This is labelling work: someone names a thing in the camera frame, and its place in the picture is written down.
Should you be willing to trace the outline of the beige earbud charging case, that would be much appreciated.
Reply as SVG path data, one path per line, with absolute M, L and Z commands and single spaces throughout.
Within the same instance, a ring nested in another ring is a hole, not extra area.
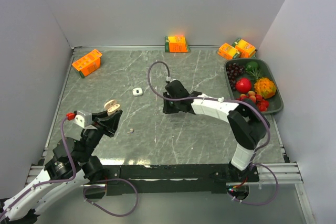
M 107 115 L 112 115 L 121 109 L 121 105 L 115 99 L 112 99 L 104 104 Z

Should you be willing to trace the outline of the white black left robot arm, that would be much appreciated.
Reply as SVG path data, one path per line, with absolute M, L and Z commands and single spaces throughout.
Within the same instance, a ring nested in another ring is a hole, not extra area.
M 1 201 L 1 223 L 35 223 L 47 207 L 73 189 L 101 181 L 104 166 L 92 153 L 103 136 L 115 135 L 122 113 L 68 113 L 60 125 L 73 121 L 82 128 L 80 139 L 65 137 L 64 130 L 60 131 L 52 159 L 24 189 Z

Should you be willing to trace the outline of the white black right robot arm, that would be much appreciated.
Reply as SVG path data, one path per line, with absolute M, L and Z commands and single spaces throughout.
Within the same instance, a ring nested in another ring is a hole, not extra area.
M 229 101 L 197 91 L 189 93 L 178 80 L 165 86 L 163 98 L 165 114 L 185 112 L 210 116 L 228 123 L 237 141 L 229 175 L 235 181 L 241 181 L 247 176 L 247 167 L 253 160 L 260 140 L 270 133 L 269 122 L 252 100 Z

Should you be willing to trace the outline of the white earbud charging case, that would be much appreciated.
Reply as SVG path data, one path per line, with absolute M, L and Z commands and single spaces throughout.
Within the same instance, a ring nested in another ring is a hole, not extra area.
M 143 95 L 143 90 L 142 90 L 142 88 L 134 88 L 134 89 L 132 90 L 132 94 L 133 94 L 135 97 L 142 96 L 142 95 Z

